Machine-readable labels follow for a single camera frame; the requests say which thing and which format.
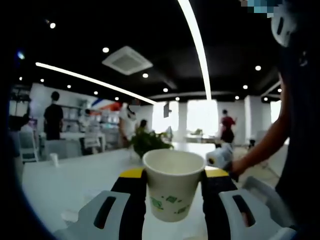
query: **green plant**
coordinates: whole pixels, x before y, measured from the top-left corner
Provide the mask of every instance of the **green plant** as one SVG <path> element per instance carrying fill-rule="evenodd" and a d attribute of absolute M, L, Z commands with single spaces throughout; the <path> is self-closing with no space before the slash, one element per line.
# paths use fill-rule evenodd
<path fill-rule="evenodd" d="M 130 141 L 130 145 L 133 145 L 134 151 L 142 158 L 146 152 L 151 150 L 173 148 L 174 146 L 170 143 L 163 141 L 163 137 L 165 136 L 165 132 L 156 134 L 154 131 L 145 132 L 143 130 L 137 130 Z"/>

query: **white table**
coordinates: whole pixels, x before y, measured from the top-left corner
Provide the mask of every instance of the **white table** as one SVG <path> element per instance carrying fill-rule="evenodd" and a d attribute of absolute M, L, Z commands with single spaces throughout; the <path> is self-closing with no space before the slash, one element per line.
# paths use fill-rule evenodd
<path fill-rule="evenodd" d="M 215 149 L 210 143 L 174 143 L 176 150 L 197 153 L 205 157 Z M 84 195 L 89 191 L 110 190 L 123 171 L 140 167 L 141 161 L 130 159 L 127 149 L 70 158 L 59 161 L 55 168 L 50 161 L 31 162 L 24 166 L 22 188 L 40 220 L 50 232 L 66 228 L 61 213 L 79 211 Z M 180 222 L 167 223 L 155 218 L 146 197 L 146 214 L 142 238 L 146 240 L 182 240 L 206 236 L 203 199 L 199 185 L 189 215 Z"/>
<path fill-rule="evenodd" d="M 40 132 L 41 138 L 46 138 L 47 134 L 45 132 Z M 80 138 L 84 138 L 86 134 L 84 132 L 60 132 L 61 139 L 71 139 L 78 140 Z M 101 138 L 102 152 L 106 150 L 106 136 L 104 133 L 99 132 L 98 137 Z"/>

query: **window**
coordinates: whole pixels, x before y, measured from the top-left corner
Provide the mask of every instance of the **window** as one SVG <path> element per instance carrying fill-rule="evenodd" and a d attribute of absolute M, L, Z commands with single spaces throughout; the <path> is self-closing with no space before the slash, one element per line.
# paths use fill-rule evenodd
<path fill-rule="evenodd" d="M 280 114 L 281 100 L 270 102 L 270 109 L 271 109 L 271 123 L 274 123 L 278 119 Z"/>
<path fill-rule="evenodd" d="M 164 118 L 164 106 L 167 102 L 158 102 L 153 105 L 152 112 L 152 130 L 157 134 L 163 133 L 171 126 L 172 131 L 177 131 L 179 127 L 179 103 L 177 101 L 169 102 L 169 117 Z"/>
<path fill-rule="evenodd" d="M 202 129 L 206 135 L 215 136 L 219 131 L 218 104 L 216 100 L 190 100 L 187 103 L 186 129 Z"/>

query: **ceiling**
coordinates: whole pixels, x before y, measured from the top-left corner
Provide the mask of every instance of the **ceiling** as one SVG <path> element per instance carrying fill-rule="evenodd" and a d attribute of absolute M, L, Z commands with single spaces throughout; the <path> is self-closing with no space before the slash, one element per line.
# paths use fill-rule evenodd
<path fill-rule="evenodd" d="M 212 98 L 219 101 L 260 96 L 279 79 L 278 45 L 270 19 L 241 7 L 238 0 L 191 0 L 201 33 Z M 76 4 L 35 4 L 21 14 L 16 31 L 17 77 L 46 86 L 119 101 L 130 97 L 115 90 L 37 67 L 40 62 L 123 88 L 155 101 L 205 99 L 205 86 L 195 44 L 177 0 L 85 1 Z M 102 61 L 130 46 L 153 67 L 121 74 Z M 108 53 L 102 49 L 109 48 Z"/>

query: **paper cup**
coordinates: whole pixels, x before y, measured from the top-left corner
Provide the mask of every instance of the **paper cup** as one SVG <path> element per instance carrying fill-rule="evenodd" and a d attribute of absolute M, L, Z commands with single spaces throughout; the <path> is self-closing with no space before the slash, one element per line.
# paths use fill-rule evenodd
<path fill-rule="evenodd" d="M 157 149 L 143 156 L 151 210 L 165 222 L 184 219 L 192 204 L 205 160 L 195 154 Z"/>
<path fill-rule="evenodd" d="M 57 168 L 59 167 L 59 161 L 58 161 L 58 154 L 56 153 L 50 153 L 50 158 L 53 161 L 54 166 Z"/>

